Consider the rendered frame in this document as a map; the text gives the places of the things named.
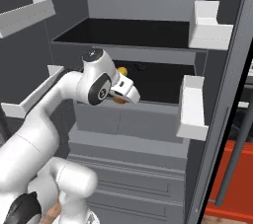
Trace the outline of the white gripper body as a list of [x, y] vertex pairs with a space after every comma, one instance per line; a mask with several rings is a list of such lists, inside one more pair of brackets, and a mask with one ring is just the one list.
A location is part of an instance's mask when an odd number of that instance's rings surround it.
[[140, 94], [134, 85], [114, 86], [113, 95], [133, 104], [138, 103], [140, 99]]

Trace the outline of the grey fridge drawer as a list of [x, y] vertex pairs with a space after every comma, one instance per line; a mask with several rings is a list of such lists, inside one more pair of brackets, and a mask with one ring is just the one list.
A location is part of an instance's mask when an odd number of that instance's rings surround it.
[[95, 171], [99, 183], [88, 198], [102, 224], [184, 224], [184, 179], [125, 163], [69, 155]]
[[105, 100], [95, 107], [77, 103], [75, 114], [77, 127], [81, 130], [173, 143], [183, 141], [176, 136], [176, 106], [150, 103], [120, 105]]

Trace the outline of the black fridge shelf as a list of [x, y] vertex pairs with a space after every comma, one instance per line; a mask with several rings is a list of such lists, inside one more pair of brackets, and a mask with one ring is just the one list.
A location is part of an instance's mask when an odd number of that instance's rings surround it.
[[178, 104], [183, 77], [195, 75], [192, 65], [115, 60], [140, 93], [142, 102]]
[[189, 49], [189, 22], [88, 18], [58, 42]]

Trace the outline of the dark grey right fridge door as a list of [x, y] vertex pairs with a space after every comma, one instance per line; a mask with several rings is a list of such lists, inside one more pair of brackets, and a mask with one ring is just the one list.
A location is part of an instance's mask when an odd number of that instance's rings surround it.
[[234, 26], [227, 51], [208, 52], [204, 69], [206, 141], [191, 140], [186, 169], [185, 222], [198, 224], [213, 166], [253, 38], [253, 0], [219, 0], [217, 20]]

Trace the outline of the dark grey fridge door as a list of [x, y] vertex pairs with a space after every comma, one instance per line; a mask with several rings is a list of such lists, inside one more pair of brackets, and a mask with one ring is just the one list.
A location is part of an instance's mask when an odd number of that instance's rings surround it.
[[253, 38], [253, 0], [219, 0], [217, 20], [234, 26], [227, 51], [208, 52], [204, 69], [206, 141], [191, 140], [186, 169], [185, 222], [198, 224], [213, 166]]
[[[32, 0], [0, 0], [0, 14], [31, 3]], [[5, 115], [1, 105], [23, 101], [48, 77], [47, 67], [53, 63], [44, 22], [0, 38], [0, 146], [24, 122]]]

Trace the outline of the grey fridge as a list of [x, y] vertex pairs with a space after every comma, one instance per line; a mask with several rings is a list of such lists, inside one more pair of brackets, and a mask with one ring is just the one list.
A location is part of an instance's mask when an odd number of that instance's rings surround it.
[[[51, 39], [53, 58], [66, 66], [74, 65], [86, 48], [105, 49], [115, 60], [192, 65], [195, 75], [202, 75], [207, 59], [204, 49], [85, 44], [54, 41], [82, 21], [91, 19], [153, 20], [190, 22], [196, 0], [52, 0], [54, 20], [46, 27]], [[186, 169], [190, 142], [157, 141], [126, 135], [81, 130], [77, 121], [69, 131], [69, 155], [93, 157], [125, 163], [153, 173], [184, 179], [184, 222]]]

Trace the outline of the dark grey left fridge door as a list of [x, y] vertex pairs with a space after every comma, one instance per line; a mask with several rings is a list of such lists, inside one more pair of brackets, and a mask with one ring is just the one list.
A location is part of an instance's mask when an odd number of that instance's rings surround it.
[[[0, 0], [0, 14], [31, 3], [32, 0]], [[53, 63], [44, 22], [0, 38], [0, 146], [24, 122], [5, 115], [1, 105], [23, 101], [48, 77], [47, 67]]]

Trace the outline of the white door bin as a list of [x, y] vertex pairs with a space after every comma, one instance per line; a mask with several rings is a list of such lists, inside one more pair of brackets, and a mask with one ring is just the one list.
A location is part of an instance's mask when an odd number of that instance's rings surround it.
[[189, 48], [228, 50], [233, 25], [217, 22], [218, 7], [218, 1], [195, 1], [189, 25]]
[[32, 4], [0, 14], [0, 38], [8, 37], [55, 15], [52, 0], [33, 0]]
[[204, 77], [185, 75], [180, 88], [177, 136], [205, 141], [209, 127], [205, 125]]
[[34, 106], [39, 99], [49, 90], [56, 80], [58, 75], [63, 71], [63, 66], [48, 65], [48, 77], [23, 101], [19, 104], [2, 103], [1, 107], [6, 116], [15, 118], [24, 118], [29, 110]]

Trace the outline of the red cabinet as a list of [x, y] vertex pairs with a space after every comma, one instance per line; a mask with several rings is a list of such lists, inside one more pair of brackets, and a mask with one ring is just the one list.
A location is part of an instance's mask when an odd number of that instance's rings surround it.
[[233, 140], [226, 141], [205, 215], [253, 224], [253, 143], [244, 144], [222, 206], [214, 205], [234, 145]]

